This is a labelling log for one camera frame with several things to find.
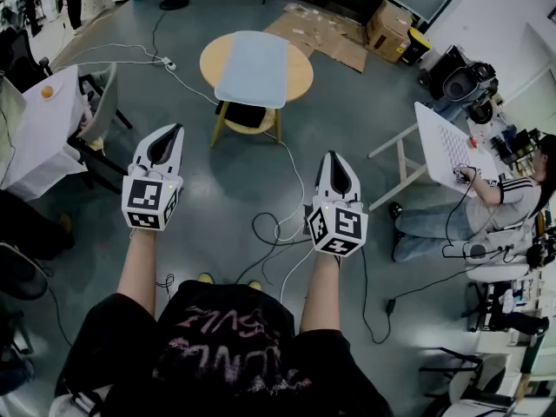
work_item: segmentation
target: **woman's black hair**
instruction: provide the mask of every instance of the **woman's black hair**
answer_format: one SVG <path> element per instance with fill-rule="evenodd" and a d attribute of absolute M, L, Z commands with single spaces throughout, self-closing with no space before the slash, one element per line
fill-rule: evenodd
<path fill-rule="evenodd" d="M 546 159 L 546 179 L 540 182 L 540 199 L 531 217 L 537 215 L 544 208 L 554 191 L 556 191 L 556 136 L 546 135 L 539 141 L 539 149 Z"/>

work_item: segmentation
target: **wooden table leg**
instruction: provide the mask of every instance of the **wooden table leg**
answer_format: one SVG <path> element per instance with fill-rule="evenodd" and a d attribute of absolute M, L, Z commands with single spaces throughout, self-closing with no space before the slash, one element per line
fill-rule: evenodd
<path fill-rule="evenodd" d="M 276 141 L 281 143 L 281 111 L 279 109 L 275 110 L 275 117 Z"/>
<path fill-rule="evenodd" d="M 216 139 L 218 139 L 218 135 L 220 134 L 220 130 L 222 129 L 222 125 L 224 124 L 224 118 L 226 116 L 226 111 L 228 111 L 229 102 L 224 102 L 222 105 L 222 109 L 220 110 L 220 114 L 216 119 L 215 131 L 212 134 L 212 141 L 210 141 L 210 148 L 213 148 L 216 143 Z"/>

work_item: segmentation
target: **yellow and black bin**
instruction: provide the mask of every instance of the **yellow and black bin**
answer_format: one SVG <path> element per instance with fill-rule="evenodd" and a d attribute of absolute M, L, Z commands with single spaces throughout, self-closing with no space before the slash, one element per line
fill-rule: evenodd
<path fill-rule="evenodd" d="M 409 35 L 411 43 L 401 55 L 401 60 L 411 66 L 417 62 L 423 54 L 431 49 L 431 44 L 415 28 L 409 28 L 407 34 Z"/>

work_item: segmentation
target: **hand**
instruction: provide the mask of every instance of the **hand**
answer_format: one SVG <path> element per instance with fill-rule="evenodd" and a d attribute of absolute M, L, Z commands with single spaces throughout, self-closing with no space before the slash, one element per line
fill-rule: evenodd
<path fill-rule="evenodd" d="M 477 172 L 475 169 L 471 169 L 470 167 L 462 167 L 460 172 L 463 176 L 465 176 L 469 181 L 472 181 L 475 178 Z"/>

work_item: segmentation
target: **black shoe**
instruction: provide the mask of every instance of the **black shoe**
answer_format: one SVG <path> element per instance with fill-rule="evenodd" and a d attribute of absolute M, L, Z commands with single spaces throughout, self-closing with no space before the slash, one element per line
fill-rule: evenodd
<path fill-rule="evenodd" d="M 392 247 L 392 255 L 391 255 L 393 262 L 396 262 L 396 260 L 394 259 L 394 251 L 396 250 L 396 246 L 400 243 L 401 238 L 403 238 L 405 235 L 406 235 L 405 233 L 400 232 L 397 228 L 394 229 L 394 246 Z"/>
<path fill-rule="evenodd" d="M 388 206 L 388 213 L 394 221 L 398 219 L 401 212 L 403 212 L 403 208 L 398 202 L 390 202 L 390 205 Z"/>

